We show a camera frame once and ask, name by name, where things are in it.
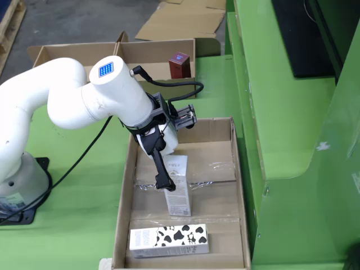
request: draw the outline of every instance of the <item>cow print carton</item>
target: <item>cow print carton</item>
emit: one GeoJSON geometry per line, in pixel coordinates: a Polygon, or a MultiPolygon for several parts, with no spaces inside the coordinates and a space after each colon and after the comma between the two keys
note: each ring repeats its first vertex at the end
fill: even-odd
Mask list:
{"type": "Polygon", "coordinates": [[[208,253],[208,230],[205,224],[132,229],[129,249],[135,258],[208,253]]]}

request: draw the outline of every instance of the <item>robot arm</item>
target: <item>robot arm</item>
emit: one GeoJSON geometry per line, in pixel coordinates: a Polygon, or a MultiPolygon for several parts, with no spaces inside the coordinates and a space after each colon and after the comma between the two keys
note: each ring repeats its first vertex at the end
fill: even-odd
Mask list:
{"type": "Polygon", "coordinates": [[[47,103],[50,119],[65,129],[82,128],[117,116],[154,159],[159,172],[157,188],[175,190],[162,155],[171,154],[177,147],[179,128],[196,123],[192,105],[173,115],[170,109],[174,112],[174,107],[169,109],[160,94],[146,94],[134,72],[118,56],[95,64],[89,80],[85,84],[86,72],[79,62],[59,58],[0,86],[0,184],[19,170],[32,114],[47,103]]]}

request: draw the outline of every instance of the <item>green panel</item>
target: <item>green panel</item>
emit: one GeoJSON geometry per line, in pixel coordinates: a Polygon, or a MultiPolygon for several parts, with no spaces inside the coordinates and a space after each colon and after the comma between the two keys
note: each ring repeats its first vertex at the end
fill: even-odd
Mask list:
{"type": "Polygon", "coordinates": [[[250,233],[250,246],[251,250],[253,250],[257,231],[256,213],[259,213],[260,211],[264,180],[262,178],[260,168],[253,123],[254,121],[250,108],[249,78],[246,73],[244,49],[242,47],[242,41],[237,26],[236,14],[234,12],[228,12],[227,24],[233,52],[243,121],[242,131],[244,133],[244,139],[239,142],[239,147],[245,189],[247,223],[249,225],[250,233]]]}
{"type": "Polygon", "coordinates": [[[254,265],[251,270],[343,270],[343,263],[254,265]]]}
{"type": "Polygon", "coordinates": [[[343,262],[360,242],[360,24],[300,177],[268,180],[253,263],[343,262]]]}
{"type": "MultiPolygon", "coordinates": [[[[232,56],[197,59],[205,88],[193,103],[199,117],[233,116],[241,130],[232,56]]],[[[80,130],[54,126],[46,107],[31,123],[27,151],[48,156],[58,180],[100,131],[104,121],[80,130]]],[[[76,169],[51,193],[29,226],[0,227],[1,269],[97,269],[113,255],[116,218],[129,132],[113,119],[76,169]]]]}
{"type": "Polygon", "coordinates": [[[234,0],[226,0],[226,11],[233,12],[234,10],[234,0]]]}
{"type": "Polygon", "coordinates": [[[335,80],[294,78],[271,0],[236,3],[266,179],[301,175],[320,135],[335,80]]]}

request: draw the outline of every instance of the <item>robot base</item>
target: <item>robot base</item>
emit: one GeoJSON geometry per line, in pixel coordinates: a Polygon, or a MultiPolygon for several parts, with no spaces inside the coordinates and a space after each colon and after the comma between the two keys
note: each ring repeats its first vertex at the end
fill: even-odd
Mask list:
{"type": "MultiPolygon", "coordinates": [[[[0,184],[0,221],[31,203],[52,186],[52,178],[47,171],[50,160],[47,157],[35,159],[25,152],[21,159],[22,165],[19,171],[0,184]],[[4,207],[4,198],[8,198],[6,207],[4,207]]],[[[49,194],[35,202],[31,208],[27,208],[1,225],[31,224],[37,208],[46,201],[49,194]]]]}

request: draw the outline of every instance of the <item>concrete floor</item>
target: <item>concrete floor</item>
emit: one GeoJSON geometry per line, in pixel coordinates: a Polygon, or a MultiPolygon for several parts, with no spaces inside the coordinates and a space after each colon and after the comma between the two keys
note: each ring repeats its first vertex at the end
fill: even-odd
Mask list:
{"type": "MultiPolygon", "coordinates": [[[[0,84],[32,68],[34,45],[114,42],[125,30],[130,41],[156,10],[159,0],[25,0],[27,12],[7,59],[0,84]]],[[[225,20],[216,32],[224,47],[225,20]]]]}

